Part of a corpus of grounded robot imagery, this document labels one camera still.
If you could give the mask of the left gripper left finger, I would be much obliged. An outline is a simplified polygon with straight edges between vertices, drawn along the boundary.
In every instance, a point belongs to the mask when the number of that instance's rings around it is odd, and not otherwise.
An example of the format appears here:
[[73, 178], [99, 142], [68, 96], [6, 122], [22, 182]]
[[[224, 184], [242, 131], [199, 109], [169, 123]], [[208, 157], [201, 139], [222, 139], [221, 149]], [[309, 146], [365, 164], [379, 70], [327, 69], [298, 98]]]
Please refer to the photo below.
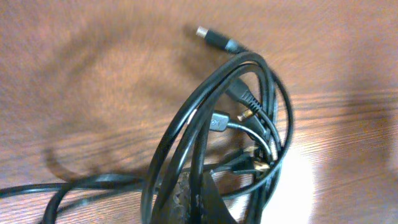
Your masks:
[[153, 224], [189, 224], [191, 212], [190, 173], [182, 172], [178, 181], [165, 202], [158, 211], [153, 212]]

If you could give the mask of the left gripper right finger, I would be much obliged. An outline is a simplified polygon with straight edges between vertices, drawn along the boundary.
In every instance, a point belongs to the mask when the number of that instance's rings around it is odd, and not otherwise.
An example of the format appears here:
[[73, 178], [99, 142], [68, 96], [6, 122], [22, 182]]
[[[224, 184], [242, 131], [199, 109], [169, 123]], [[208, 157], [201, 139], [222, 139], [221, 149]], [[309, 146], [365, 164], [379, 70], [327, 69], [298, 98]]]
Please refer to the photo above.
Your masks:
[[195, 223], [237, 224], [209, 173], [195, 172]]

